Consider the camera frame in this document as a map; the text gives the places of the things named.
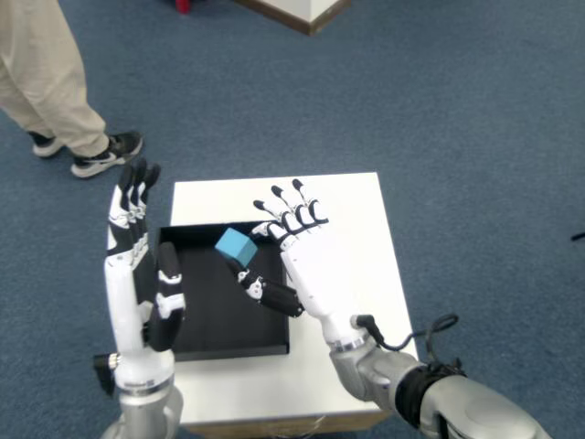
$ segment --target blue cube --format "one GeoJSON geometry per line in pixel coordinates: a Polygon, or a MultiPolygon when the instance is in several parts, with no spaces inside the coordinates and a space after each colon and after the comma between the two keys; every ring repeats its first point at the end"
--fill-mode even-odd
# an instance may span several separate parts
{"type": "Polygon", "coordinates": [[[236,259],[244,267],[248,266],[258,247],[243,233],[228,228],[216,244],[216,250],[228,259],[236,259]]]}

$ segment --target blue carpet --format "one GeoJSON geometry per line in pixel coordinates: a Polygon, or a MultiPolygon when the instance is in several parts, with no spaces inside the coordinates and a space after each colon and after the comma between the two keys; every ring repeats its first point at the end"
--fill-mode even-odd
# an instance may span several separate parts
{"type": "MultiPolygon", "coordinates": [[[[227,0],[61,4],[90,102],[163,168],[152,228],[177,180],[378,171],[413,325],[459,313],[442,355],[582,437],[585,2],[355,0],[312,38],[227,0]]],[[[0,116],[0,437],[95,438],[118,413],[90,363],[114,348],[118,172],[79,181],[29,144],[0,116]]]]}

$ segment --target black tray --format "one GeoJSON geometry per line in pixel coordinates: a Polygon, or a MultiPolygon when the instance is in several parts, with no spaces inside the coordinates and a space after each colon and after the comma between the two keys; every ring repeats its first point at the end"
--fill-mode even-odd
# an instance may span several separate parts
{"type": "MultiPolygon", "coordinates": [[[[227,227],[248,234],[258,224],[160,229],[159,244],[175,245],[183,274],[186,318],[173,347],[178,361],[288,354],[288,317],[250,299],[214,248],[227,227]]],[[[251,270],[284,282],[279,248],[269,240],[255,242],[258,251],[251,270]]]]}

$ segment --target person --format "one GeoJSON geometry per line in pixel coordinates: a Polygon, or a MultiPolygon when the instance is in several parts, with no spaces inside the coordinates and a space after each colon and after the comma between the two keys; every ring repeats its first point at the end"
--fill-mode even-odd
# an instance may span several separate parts
{"type": "Polygon", "coordinates": [[[58,0],[0,0],[0,108],[33,139],[33,153],[63,146],[71,172],[92,177],[136,156],[137,132],[107,135],[88,105],[83,62],[58,0]]]}

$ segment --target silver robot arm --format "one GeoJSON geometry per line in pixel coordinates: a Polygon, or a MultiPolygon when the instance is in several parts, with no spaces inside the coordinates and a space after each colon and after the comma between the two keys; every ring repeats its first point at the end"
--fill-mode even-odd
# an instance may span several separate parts
{"type": "MultiPolygon", "coordinates": [[[[445,365],[430,350],[433,362],[427,365],[399,352],[412,337],[423,334],[429,346],[432,333],[454,324],[456,316],[446,316],[429,331],[410,335],[399,347],[384,343],[372,316],[355,316],[351,292],[339,275],[347,255],[337,245],[319,201],[298,179],[292,186],[272,187],[276,198],[254,201],[275,220],[262,223],[252,235],[271,237],[280,245],[295,297],[321,322],[337,376],[350,394],[397,412],[431,439],[550,439],[528,413],[467,379],[458,361],[445,365]]],[[[246,277],[243,268],[234,274],[246,277]]],[[[243,286],[257,299],[265,293],[262,282],[256,288],[243,286]]]]}

